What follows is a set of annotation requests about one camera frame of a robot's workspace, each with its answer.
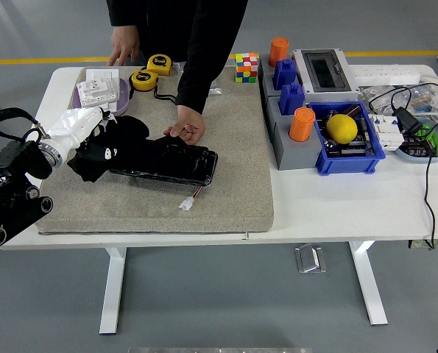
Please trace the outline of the person's left hand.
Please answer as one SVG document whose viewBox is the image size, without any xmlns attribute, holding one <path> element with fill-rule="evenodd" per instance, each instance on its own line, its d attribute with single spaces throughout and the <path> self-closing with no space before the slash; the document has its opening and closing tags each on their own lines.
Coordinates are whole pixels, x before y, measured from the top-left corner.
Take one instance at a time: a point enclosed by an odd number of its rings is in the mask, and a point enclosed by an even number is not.
<svg viewBox="0 0 438 353">
<path fill-rule="evenodd" d="M 168 126 L 164 135 L 179 137 L 188 145 L 196 145 L 205 132 L 205 122 L 200 113 L 195 110 L 177 105 L 177 121 L 173 126 Z"/>
</svg>

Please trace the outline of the person's right hand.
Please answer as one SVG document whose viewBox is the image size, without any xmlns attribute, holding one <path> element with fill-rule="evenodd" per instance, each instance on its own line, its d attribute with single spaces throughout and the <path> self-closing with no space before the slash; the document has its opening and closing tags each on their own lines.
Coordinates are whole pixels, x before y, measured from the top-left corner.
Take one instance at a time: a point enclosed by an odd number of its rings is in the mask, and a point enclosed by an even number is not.
<svg viewBox="0 0 438 353">
<path fill-rule="evenodd" d="M 116 63 L 123 66 L 128 59 L 135 62 L 139 57 L 140 42 L 137 27 L 115 26 L 111 35 L 113 47 L 112 54 L 107 61 L 108 66 L 114 66 Z"/>
</svg>

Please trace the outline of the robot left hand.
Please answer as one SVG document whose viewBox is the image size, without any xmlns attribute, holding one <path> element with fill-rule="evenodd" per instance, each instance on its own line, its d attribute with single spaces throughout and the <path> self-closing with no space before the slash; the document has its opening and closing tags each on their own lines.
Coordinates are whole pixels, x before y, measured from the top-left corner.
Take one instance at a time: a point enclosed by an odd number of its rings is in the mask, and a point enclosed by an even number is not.
<svg viewBox="0 0 438 353">
<path fill-rule="evenodd" d="M 66 110 L 48 130 L 48 137 L 40 141 L 40 150 L 49 155 L 54 166 L 67 161 L 69 152 L 80 147 L 98 125 L 107 127 L 108 121 L 116 121 L 110 111 L 101 107 Z"/>
</svg>

